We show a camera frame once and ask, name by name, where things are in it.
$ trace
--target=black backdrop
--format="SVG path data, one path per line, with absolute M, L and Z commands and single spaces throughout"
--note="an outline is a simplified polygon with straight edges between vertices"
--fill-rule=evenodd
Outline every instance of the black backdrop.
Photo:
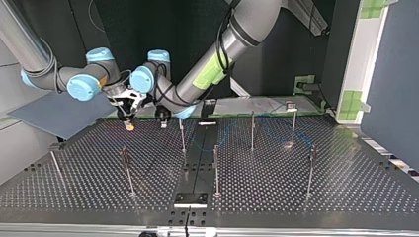
M 330 25 L 335 0 L 314 2 Z M 171 53 L 175 83 L 215 41 L 228 9 L 223 0 L 96 0 L 96 5 L 120 68 L 134 69 L 149 50 L 164 48 Z M 266 41 L 236 63 L 233 78 L 251 95 L 291 95 L 296 75 L 316 74 L 321 80 L 327 42 L 328 37 L 311 37 L 284 9 Z M 212 96 L 234 95 L 229 87 L 223 80 Z
M 223 0 L 95 0 L 91 13 L 93 21 L 105 27 L 106 33 L 102 33 L 90 22 L 90 0 L 17 1 L 63 65 L 83 67 L 88 50 L 107 46 L 120 69 L 134 69 L 146 59 L 149 50 L 165 48 L 171 52 L 175 83 L 214 42 L 217 27 L 228 9 Z M 335 0 L 314 2 L 331 25 Z M 334 30 L 331 26 L 332 35 L 340 28 Z M 328 41 L 328 37 L 311 37 L 308 29 L 283 9 L 267 39 L 249 49 L 236 63 L 233 77 L 251 95 L 291 95 L 296 75 L 315 74 L 316 81 L 321 81 Z M 329 76 L 328 84 L 335 80 Z M 234 95 L 229 88 L 229 80 L 223 80 L 212 96 Z M 336 88 L 329 91 L 339 92 L 340 86 Z

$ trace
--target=perforated metal table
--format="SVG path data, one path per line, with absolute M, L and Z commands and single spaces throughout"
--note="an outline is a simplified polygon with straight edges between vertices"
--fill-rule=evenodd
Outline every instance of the perforated metal table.
M 419 185 L 327 117 L 298 118 L 294 134 L 291 118 L 256 118 L 254 151 L 250 118 L 209 127 L 186 120 L 186 154 L 177 121 L 167 129 L 136 123 L 128 132 L 119 121 L 104 121 L 56 152 L 62 177 L 45 156 L 2 185 L 0 222 L 419 231 Z M 318 155 L 307 197 L 312 144 Z M 119 154 L 124 146 L 136 197 Z M 175 208 L 178 193 L 206 193 L 208 206 Z

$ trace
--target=metal rod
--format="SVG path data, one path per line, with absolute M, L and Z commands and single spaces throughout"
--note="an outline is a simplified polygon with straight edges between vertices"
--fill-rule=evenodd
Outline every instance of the metal rod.
M 296 123 L 296 110 L 293 111 L 293 133 L 295 132 L 295 123 Z
M 182 151 L 185 153 L 186 152 L 186 147 L 185 147 L 185 132 L 184 132 L 184 127 L 182 125 L 182 120 L 179 118 L 179 128 L 181 129 L 181 133 L 182 133 Z
M 311 191 L 311 181 L 312 181 L 312 177 L 313 177 L 313 165 L 311 163 L 310 165 L 310 175 L 308 177 L 308 187 L 307 187 L 307 199 L 310 198 L 310 191 Z
M 53 153 L 53 151 L 49 151 L 49 153 L 52 156 L 52 160 L 53 160 L 53 163 L 55 165 L 56 171 L 58 171 L 59 175 L 61 175 L 61 169 L 59 168 L 58 162 L 56 161 L 55 154 Z
M 37 72 L 48 66 L 48 50 L 13 0 L 0 1 L 0 39 L 26 70 Z
M 131 189 L 131 194 L 133 196 L 135 196 L 135 191 L 133 190 L 132 177 L 130 175 L 129 167 L 126 167 L 126 173 L 128 174 L 129 186 L 130 186 L 130 189 Z
M 255 112 L 252 111 L 252 151 L 255 149 Z
M 53 163 L 55 165 L 55 169 L 58 172 L 59 177 L 61 178 L 61 182 L 65 187 L 64 177 L 62 176 L 61 169 L 59 168 L 58 161 L 56 160 L 55 154 L 53 153 L 53 151 L 49 151 L 49 153 L 52 156 L 52 160 L 53 160 Z
M 314 165 L 315 165 L 315 162 L 317 160 L 317 148 L 314 144 L 312 144 L 312 146 L 311 146 L 309 159 L 310 159 L 310 174 L 308 176 L 308 186 L 307 186 L 306 199 L 310 198 L 311 182 L 312 182 L 312 177 L 313 177 Z
M 219 192 L 219 179 L 218 179 L 218 146 L 213 148 L 213 163 L 215 165 L 215 196 L 218 198 L 221 196 Z

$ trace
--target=black cable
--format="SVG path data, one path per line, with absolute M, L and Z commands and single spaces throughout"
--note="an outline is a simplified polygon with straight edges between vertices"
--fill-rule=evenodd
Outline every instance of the black cable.
M 176 93 L 176 96 L 179 98 L 179 100 L 181 100 L 184 104 L 181 104 L 181 103 L 178 103 L 178 102 L 175 102 L 175 101 L 173 101 L 172 99 L 170 99 L 169 97 L 167 97 L 167 93 L 169 92 L 169 90 L 170 89 L 172 89 L 172 87 L 174 87 L 174 85 L 172 84 L 172 85 L 170 85 L 164 92 L 161 90 L 161 88 L 160 88 L 160 85 L 159 85 L 159 83 L 158 83 L 158 80 L 160 79 L 160 67 L 161 68 L 163 68 L 163 74 L 165 75 L 165 76 L 167 76 L 167 68 L 166 68 L 166 65 L 164 65 L 164 64 L 157 64 L 157 63 L 155 63 L 155 62 L 150 62 L 150 63 L 152 63 L 154 66 L 156 66 L 156 70 L 155 70 L 155 72 L 154 72 L 154 78 L 156 78 L 156 80 L 155 80 L 155 83 L 154 83 L 154 86 L 155 86 L 155 88 L 156 88 L 156 90 L 154 90 L 154 94 L 153 94 L 153 97 L 154 97 L 154 103 L 158 103 L 158 102 L 160 102 L 162 99 L 166 99 L 168 102 L 170 102 L 170 103 L 172 103 L 172 104 L 174 104 L 174 105 L 176 105 L 176 106 L 180 106 L 180 107 L 189 107 L 189 106 L 194 106 L 194 105 L 197 105 L 197 104 L 199 104 L 200 102 L 202 102 L 203 100 L 205 100 L 209 95 L 210 95 L 210 93 L 212 92 L 212 90 L 213 90 L 213 86 L 211 86 L 210 87 L 210 89 L 207 91 L 207 93 L 204 95 L 204 97 L 202 98 L 202 99 L 200 99 L 199 101 L 197 101 L 197 102 L 194 102 L 194 103 L 189 103 L 189 102 L 187 102 L 187 101 L 185 101 L 185 100 L 183 100 L 180 96 L 179 96 L 179 94 L 178 94 L 178 91 L 176 90 L 176 88 L 174 89 L 175 90 L 175 93 Z M 160 93 L 160 97 L 157 99 L 157 91 Z
M 224 74 L 228 74 L 230 69 L 230 60 L 228 58 L 227 50 L 225 49 L 224 40 L 222 39 L 222 28 L 226 23 L 229 22 L 230 18 L 232 16 L 232 8 L 229 8 L 227 11 L 227 14 L 225 14 L 224 19 L 222 20 L 221 24 L 218 27 L 218 31 L 216 33 L 216 42 L 215 42 L 215 50 L 216 50 L 216 56 L 218 59 L 218 63 L 222 68 L 222 72 Z M 219 50 L 222 50 L 222 54 L 224 56 L 225 65 L 221 58 L 221 53 Z
M 311 7 L 311 12 L 310 12 L 310 20 L 308 22 L 308 34 L 309 34 L 310 41 L 312 41 L 311 25 L 312 25 L 312 21 L 313 21 L 314 9 L 315 9 L 315 5 L 313 4 L 312 7 Z M 313 49 L 313 46 L 311 44 L 310 54 L 312 53 L 312 49 Z M 321 89 L 321 84 L 318 84 L 318 89 L 319 89 L 319 92 L 321 94 L 322 99 L 326 102 L 326 105 L 330 108 L 330 110 L 332 111 L 333 115 L 336 117 L 336 112 L 332 108 L 332 105 L 329 103 L 329 101 L 326 99 L 326 96 L 324 95 L 323 90 Z
M 320 84 L 318 84 L 318 89 L 319 89 L 319 92 L 320 92 L 320 94 L 321 94 L 321 97 L 322 97 L 322 98 L 323 98 L 323 100 L 326 102 L 326 105 L 328 105 L 328 106 L 329 106 L 330 110 L 332 111 L 333 115 L 334 115 L 334 116 L 335 116 L 335 118 L 336 118 L 336 111 L 332 108 L 332 105 L 330 105 L 330 103 L 327 101 L 326 97 L 324 96 L 323 89 L 321 89 L 321 85 L 320 85 Z

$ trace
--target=green label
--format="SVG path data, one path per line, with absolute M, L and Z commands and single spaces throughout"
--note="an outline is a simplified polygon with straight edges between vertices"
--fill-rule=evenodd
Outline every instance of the green label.
M 364 0 L 361 19 L 380 18 L 385 0 Z
M 338 120 L 356 120 L 361 110 L 362 91 L 344 91 Z
M 210 84 L 216 85 L 224 77 L 225 74 L 222 73 L 222 68 L 219 65 L 218 58 L 215 53 L 192 84 L 201 90 L 206 90 Z

